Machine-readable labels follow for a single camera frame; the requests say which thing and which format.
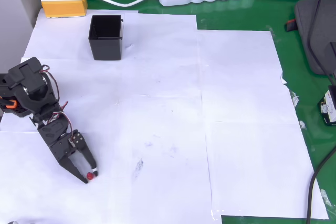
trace white paper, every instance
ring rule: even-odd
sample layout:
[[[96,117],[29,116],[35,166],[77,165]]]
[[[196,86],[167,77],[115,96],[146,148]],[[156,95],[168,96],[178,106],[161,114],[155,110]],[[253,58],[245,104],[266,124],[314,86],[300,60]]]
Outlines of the white paper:
[[[198,31],[215,215],[305,218],[313,168],[266,31]],[[312,218],[328,219],[317,182]]]
[[[125,20],[121,61],[68,60],[73,48],[62,51],[67,60],[39,58],[51,67],[60,104],[69,101],[65,113],[97,159],[99,176],[88,184],[92,189],[57,164],[29,118],[5,114],[0,156],[7,160],[10,155],[6,169],[11,173],[0,193],[24,204],[5,206],[0,221],[214,223],[196,18],[127,14]],[[25,147],[17,152],[19,144]],[[34,179],[23,183],[29,176]],[[33,197],[37,190],[42,196]]]
[[[24,57],[39,59],[94,60],[89,30],[93,15],[121,15],[137,10],[87,10],[84,17],[47,18],[44,10],[38,14]]]
[[[214,222],[200,107],[199,99],[148,96],[120,104],[120,138],[132,147],[123,162],[130,223]]]

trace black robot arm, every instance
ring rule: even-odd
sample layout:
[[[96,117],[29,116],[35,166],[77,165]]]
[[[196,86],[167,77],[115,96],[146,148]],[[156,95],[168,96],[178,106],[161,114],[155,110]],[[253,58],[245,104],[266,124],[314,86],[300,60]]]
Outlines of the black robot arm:
[[[58,103],[59,93],[56,98],[48,75],[54,78],[44,67],[33,57],[11,68],[7,74],[0,74],[0,109],[20,118],[33,114],[32,123],[59,165],[87,183],[69,156],[76,150],[83,154],[93,171],[88,173],[88,179],[98,175],[96,161],[82,134],[72,130],[71,122],[63,112],[64,106]]]

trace table surface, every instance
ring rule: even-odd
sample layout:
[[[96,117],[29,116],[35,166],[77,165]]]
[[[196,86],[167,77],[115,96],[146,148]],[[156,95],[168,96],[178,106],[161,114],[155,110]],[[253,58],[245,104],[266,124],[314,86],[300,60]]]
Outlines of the table surface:
[[[130,3],[134,0],[113,1]],[[307,127],[302,130],[302,133],[313,167],[316,168],[336,145],[336,127],[325,126],[317,107],[318,101],[328,89],[328,79],[310,70],[299,32],[285,32],[284,24],[295,18],[294,7],[297,1],[299,0],[227,0],[165,7],[157,0],[147,0],[132,7],[121,8],[100,0],[88,0],[88,8],[138,10],[139,13],[147,14],[196,15],[198,29],[271,31],[283,69],[283,78],[287,81],[287,87],[299,97],[296,113],[298,119]],[[326,205],[330,220],[313,220],[312,223],[336,223],[336,205],[334,205],[336,204],[336,155],[319,173],[318,183],[320,189],[326,191],[330,201],[330,205]],[[304,219],[230,216],[222,216],[222,221],[243,224],[305,222]]]

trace red ball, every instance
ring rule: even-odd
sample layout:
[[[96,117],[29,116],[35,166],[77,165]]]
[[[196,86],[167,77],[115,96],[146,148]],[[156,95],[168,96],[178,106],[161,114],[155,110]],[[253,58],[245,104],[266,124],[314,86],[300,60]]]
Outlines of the red ball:
[[[88,178],[88,180],[92,180],[93,179],[93,173],[87,173],[86,177]]]

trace smudge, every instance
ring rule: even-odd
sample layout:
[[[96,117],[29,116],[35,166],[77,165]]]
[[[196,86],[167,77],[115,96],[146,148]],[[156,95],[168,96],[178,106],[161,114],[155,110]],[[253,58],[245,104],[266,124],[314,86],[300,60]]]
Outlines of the smudge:
[[[136,180],[136,178],[139,176],[142,167],[143,167],[143,161],[142,159],[140,159],[139,162],[136,164],[136,167],[133,173],[133,181]]]
[[[170,150],[171,150],[172,152],[174,152],[174,153],[177,152],[177,148],[176,148],[175,146],[172,146],[172,147],[170,148]]]
[[[168,152],[168,156],[174,158],[178,150],[179,149],[173,145]]]
[[[146,147],[151,147],[151,146],[153,146],[153,143],[152,142],[147,142],[147,143],[145,143],[145,146]]]

